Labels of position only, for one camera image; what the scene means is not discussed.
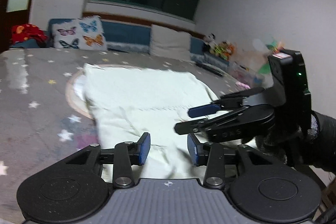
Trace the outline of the black gloved right hand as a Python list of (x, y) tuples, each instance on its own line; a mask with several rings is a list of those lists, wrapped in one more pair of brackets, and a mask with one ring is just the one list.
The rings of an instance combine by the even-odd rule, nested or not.
[(272, 155), (288, 166), (312, 165), (335, 173), (335, 119), (316, 111), (310, 112), (310, 128), (303, 130), (297, 116), (275, 112), (275, 126), (261, 133), (257, 126), (248, 130), (242, 143), (255, 139), (259, 151)]

